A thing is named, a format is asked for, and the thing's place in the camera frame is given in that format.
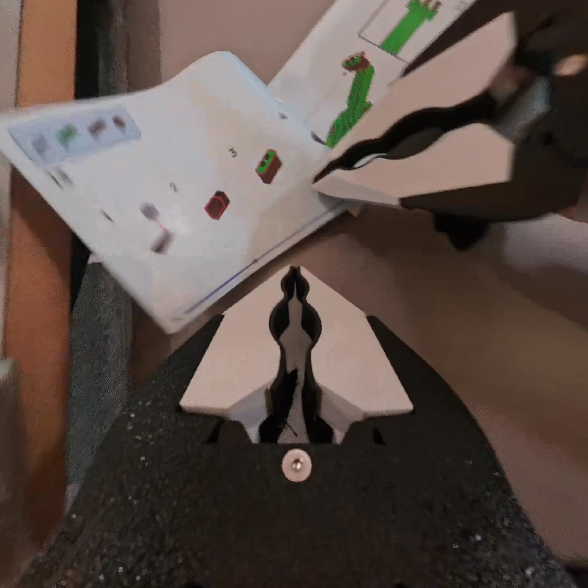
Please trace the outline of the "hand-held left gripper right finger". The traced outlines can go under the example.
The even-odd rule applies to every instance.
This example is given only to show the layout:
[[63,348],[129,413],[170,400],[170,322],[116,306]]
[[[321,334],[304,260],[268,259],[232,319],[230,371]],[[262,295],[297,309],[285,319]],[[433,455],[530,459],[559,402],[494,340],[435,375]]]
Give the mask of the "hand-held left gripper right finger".
[[306,302],[320,320],[311,350],[319,388],[318,416],[342,442],[352,424],[374,417],[409,414],[413,403],[384,352],[368,316],[306,268]]

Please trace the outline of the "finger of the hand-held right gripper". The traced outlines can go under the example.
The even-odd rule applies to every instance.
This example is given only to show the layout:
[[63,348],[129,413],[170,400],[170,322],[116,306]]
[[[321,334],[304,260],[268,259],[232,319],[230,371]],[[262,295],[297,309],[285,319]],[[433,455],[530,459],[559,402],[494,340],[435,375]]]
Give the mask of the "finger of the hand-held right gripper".
[[490,87],[511,60],[517,41],[515,14],[505,12],[391,83],[330,151],[315,180],[376,158],[414,156],[444,134],[475,123],[494,129],[498,106]]
[[357,169],[337,169],[312,187],[347,201],[399,206],[411,196],[507,182],[514,153],[514,143],[475,123],[444,134],[414,156],[376,158]]

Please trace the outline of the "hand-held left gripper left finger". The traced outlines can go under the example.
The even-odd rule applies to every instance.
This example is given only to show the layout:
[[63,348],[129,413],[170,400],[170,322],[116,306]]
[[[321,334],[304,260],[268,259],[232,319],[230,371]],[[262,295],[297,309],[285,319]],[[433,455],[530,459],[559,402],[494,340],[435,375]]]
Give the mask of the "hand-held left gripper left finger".
[[282,352],[270,330],[270,315],[288,301],[284,267],[224,312],[217,331],[180,400],[189,414],[243,425],[251,442],[268,417],[266,391],[276,380]]

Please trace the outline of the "light blue instruction booklet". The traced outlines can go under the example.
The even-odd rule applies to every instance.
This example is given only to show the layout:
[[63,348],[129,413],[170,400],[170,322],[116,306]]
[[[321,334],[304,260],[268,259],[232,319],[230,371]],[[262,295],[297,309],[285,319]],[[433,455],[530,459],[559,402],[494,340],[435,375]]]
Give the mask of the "light blue instruction booklet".
[[1,115],[1,153],[169,334],[338,216],[327,150],[473,1],[335,1],[266,85],[215,51],[144,91]]

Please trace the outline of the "wood edged office desk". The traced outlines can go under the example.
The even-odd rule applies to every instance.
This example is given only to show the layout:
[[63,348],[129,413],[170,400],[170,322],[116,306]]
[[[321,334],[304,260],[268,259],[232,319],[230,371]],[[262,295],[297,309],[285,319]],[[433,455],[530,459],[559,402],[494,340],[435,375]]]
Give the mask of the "wood edged office desk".
[[[23,1],[19,37],[17,106],[72,100],[77,1]],[[5,343],[20,369],[24,518],[43,548],[62,520],[68,480],[72,233],[18,172],[11,197]]]

